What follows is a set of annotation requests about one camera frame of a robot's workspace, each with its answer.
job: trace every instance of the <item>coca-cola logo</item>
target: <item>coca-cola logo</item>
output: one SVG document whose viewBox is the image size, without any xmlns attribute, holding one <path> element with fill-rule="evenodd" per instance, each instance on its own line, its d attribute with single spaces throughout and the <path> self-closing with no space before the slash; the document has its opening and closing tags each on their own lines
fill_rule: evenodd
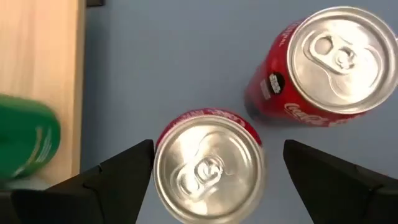
<svg viewBox="0 0 398 224">
<path fill-rule="evenodd" d="M 207 111 L 213 115 L 217 115 L 217 116 L 222 116 L 224 118 L 228 118 L 232 121 L 237 122 L 238 124 L 240 124 L 242 127 L 246 126 L 246 123 L 239 117 L 237 117 L 234 114 L 231 114 L 227 111 L 223 111 L 223 110 L 218 110 L 218 109 L 207 109 Z"/>
<path fill-rule="evenodd" d="M 306 112 L 301 110 L 301 108 L 298 104 L 295 104 L 295 103 L 286 103 L 285 111 L 286 111 L 286 113 L 293 116 L 295 119 L 306 122 L 306 123 L 310 123 L 313 125 L 322 126 L 326 122 L 329 121 L 328 118 L 322 118 L 319 115 L 307 114 Z"/>
</svg>

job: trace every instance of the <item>wooden board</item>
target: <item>wooden board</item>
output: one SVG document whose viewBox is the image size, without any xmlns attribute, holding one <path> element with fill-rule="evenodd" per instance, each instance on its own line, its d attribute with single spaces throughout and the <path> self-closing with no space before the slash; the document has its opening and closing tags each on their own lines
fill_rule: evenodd
<svg viewBox="0 0 398 224">
<path fill-rule="evenodd" d="M 50 106 L 62 127 L 37 175 L 57 184 L 79 173 L 85 2 L 0 0 L 0 93 Z"/>
</svg>

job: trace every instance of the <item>coca-cola can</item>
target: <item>coca-cola can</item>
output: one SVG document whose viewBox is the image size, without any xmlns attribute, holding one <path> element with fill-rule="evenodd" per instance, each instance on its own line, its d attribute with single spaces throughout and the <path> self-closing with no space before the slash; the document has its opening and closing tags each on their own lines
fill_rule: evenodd
<svg viewBox="0 0 398 224">
<path fill-rule="evenodd" d="M 396 37 L 368 11 L 332 7 L 278 35 L 244 94 L 259 120 L 333 126 L 385 101 L 397 85 Z"/>
<path fill-rule="evenodd" d="M 184 113 L 156 143 L 155 187 L 183 223 L 238 223 L 257 207 L 266 173 L 259 135 L 226 110 Z"/>
</svg>

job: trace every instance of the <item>gray tabletop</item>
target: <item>gray tabletop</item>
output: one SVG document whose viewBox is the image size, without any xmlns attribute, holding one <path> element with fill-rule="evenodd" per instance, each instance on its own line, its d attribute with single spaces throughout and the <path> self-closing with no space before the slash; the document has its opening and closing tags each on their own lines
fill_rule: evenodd
<svg viewBox="0 0 398 224">
<path fill-rule="evenodd" d="M 242 95 L 276 35 L 335 5 L 368 9 L 398 32 L 398 1 L 109 0 L 87 13 L 82 170 L 157 139 L 186 110 L 215 106 L 248 118 Z M 269 185 L 244 223 L 312 223 L 282 158 L 296 139 L 398 177 L 398 92 L 367 116 L 335 128 L 254 124 L 269 156 Z M 178 223 L 149 184 L 138 223 Z"/>
</svg>

